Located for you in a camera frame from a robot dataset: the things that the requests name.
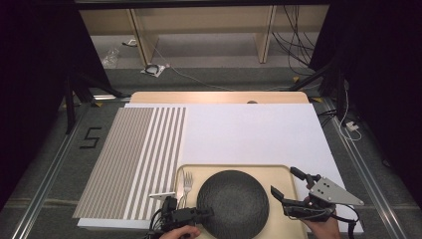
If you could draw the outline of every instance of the silver fork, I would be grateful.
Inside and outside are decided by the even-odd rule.
[[[183,208],[186,207],[186,201],[187,201],[187,194],[192,190],[192,184],[193,184],[193,178],[192,178],[192,172],[186,172],[185,177],[183,180]]]

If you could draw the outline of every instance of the cable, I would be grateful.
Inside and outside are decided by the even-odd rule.
[[[360,132],[357,129],[355,130],[355,132],[357,132],[359,134],[359,137],[358,138],[351,138],[349,136],[346,136],[346,135],[344,135],[344,133],[341,130],[342,123],[344,122],[344,119],[345,119],[345,117],[347,115],[347,112],[348,112],[348,94],[347,94],[347,90],[346,89],[344,89],[344,91],[345,91],[345,112],[344,112],[343,118],[341,119],[341,121],[340,121],[340,123],[338,125],[338,131],[341,133],[341,135],[344,138],[349,139],[349,140],[352,140],[352,141],[358,141],[358,140],[360,140],[362,138],[362,134],[360,134]]]
[[[165,62],[168,62],[162,55],[161,55],[161,53],[155,48],[155,46],[154,45],[152,45],[151,43],[149,43],[151,46],[152,46],[152,48],[154,48],[154,50],[155,50],[155,52],[160,56],[160,58],[161,59],[163,59]],[[228,92],[237,92],[236,90],[233,90],[233,89],[229,89],[229,88],[224,88],[224,87],[219,87],[219,86],[214,86],[214,85],[210,85],[210,84],[207,84],[207,83],[204,83],[204,82],[202,82],[202,81],[200,81],[200,80],[198,80],[198,79],[196,79],[196,78],[193,78],[193,77],[190,77],[190,76],[187,76],[187,75],[184,75],[184,74],[182,74],[182,73],[180,73],[180,72],[178,72],[175,68],[173,68],[173,66],[171,65],[171,64],[169,64],[169,68],[171,68],[175,73],[177,73],[178,75],[180,75],[180,76],[182,76],[182,77],[185,77],[185,78],[188,78],[188,79],[191,79],[191,80],[193,80],[193,81],[195,81],[195,82],[198,82],[198,83],[200,83],[200,84],[202,84],[202,85],[204,85],[204,86],[206,86],[206,87],[210,87],[210,88],[216,88],[216,89],[220,89],[220,90],[225,90],[225,91],[228,91]],[[261,90],[261,91],[263,91],[263,92],[269,92],[269,91],[272,91],[272,90],[276,90],[276,89],[288,89],[289,87],[274,87],[274,88],[270,88],[270,89],[266,89],[266,90]]]

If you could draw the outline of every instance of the person's hand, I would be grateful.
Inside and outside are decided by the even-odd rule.
[[[197,238],[201,232],[197,227],[186,225],[184,227],[176,228],[167,233],[162,234],[159,239],[179,239],[181,236],[189,234],[188,239]]]
[[[317,239],[340,239],[340,230],[338,228],[338,221],[329,217],[326,222],[311,222],[308,220],[301,220],[313,232]]]

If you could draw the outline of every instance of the striped mat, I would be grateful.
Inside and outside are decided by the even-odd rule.
[[[75,218],[149,220],[174,191],[186,108],[119,109]]]

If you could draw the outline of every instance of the black cable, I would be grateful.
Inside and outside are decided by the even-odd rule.
[[[147,233],[147,235],[149,235],[149,237],[150,237],[151,233],[153,233],[153,231],[154,231],[154,220],[155,220],[155,217],[158,215],[158,213],[161,213],[161,209],[158,209],[154,213],[154,215],[152,215],[151,222],[149,223],[149,231]]]
[[[310,40],[310,38],[308,37],[308,35],[307,35],[307,33],[306,33],[306,32],[304,32],[304,35],[305,35],[305,37],[308,39],[308,42],[310,42],[310,44],[313,46],[313,48],[315,48],[315,47],[316,47],[316,45],[314,45],[314,44],[313,44],[313,42],[311,42],[311,40]]]
[[[288,54],[288,63],[289,63],[289,68],[291,69],[292,72],[301,75],[301,76],[310,76],[311,74],[304,74],[304,73],[300,73],[295,71],[295,69],[292,68],[292,65],[290,63],[290,57],[295,58],[296,60],[298,60],[299,62],[302,62],[303,64],[306,64],[306,62],[304,62],[302,59],[300,59],[298,56],[296,56],[294,53],[292,53],[292,51],[290,51],[289,49],[287,49],[283,43],[280,42],[280,40],[276,37],[275,33],[273,33],[274,38],[276,39],[277,43],[279,44],[280,48],[282,48],[287,54]]]
[[[348,223],[348,228],[347,228],[348,238],[353,239],[354,238],[354,235],[353,235],[354,227],[356,226],[356,223],[360,220],[360,216],[359,216],[359,213],[357,213],[357,211],[354,208],[352,208],[351,206],[349,206],[349,205],[343,205],[343,206],[350,208],[356,214],[357,219],[356,220],[346,219],[346,218],[339,217],[339,216],[334,215],[334,214],[331,214],[330,216],[332,218],[338,220],[338,221]]]
[[[277,35],[279,36],[279,38],[283,41],[283,42],[285,42],[285,43],[289,43],[289,44],[292,44],[291,42],[289,42],[288,40],[286,40],[286,39],[284,39],[282,36],[280,36],[280,34],[279,33],[277,33]],[[300,47],[300,45],[298,45],[298,44],[293,44],[293,46],[295,46],[295,47]],[[305,49],[308,49],[308,50],[310,50],[310,51],[313,51],[314,49],[313,48],[310,48],[310,47],[305,47],[304,46],[304,48]]]
[[[301,38],[299,37],[299,33],[298,33],[298,28],[299,28],[299,26],[298,26],[298,20],[299,20],[299,6],[294,6],[294,8],[293,8],[293,10],[292,10],[292,15],[295,15],[295,22],[294,22],[294,20],[293,20],[293,17],[292,17],[292,19],[291,19],[291,17],[289,16],[289,13],[288,13],[288,11],[287,11],[287,9],[286,9],[286,5],[284,5],[283,6],[284,7],[284,9],[285,9],[285,13],[286,13],[286,15],[287,15],[287,17],[288,17],[288,20],[289,20],[289,23],[290,23],[290,25],[291,25],[291,28],[292,28],[292,30],[293,30],[293,33],[294,33],[294,35],[293,35],[293,37],[292,37],[292,44],[293,44],[293,41],[295,40],[295,36],[298,38],[298,44],[300,45],[300,47],[298,48],[298,50],[301,50],[301,52],[302,52],[302,55],[303,55],[303,57],[304,57],[304,59],[306,58],[305,57],[305,54],[304,54],[304,52],[303,52],[303,47],[304,47],[304,44],[302,43],[302,41],[301,41]]]

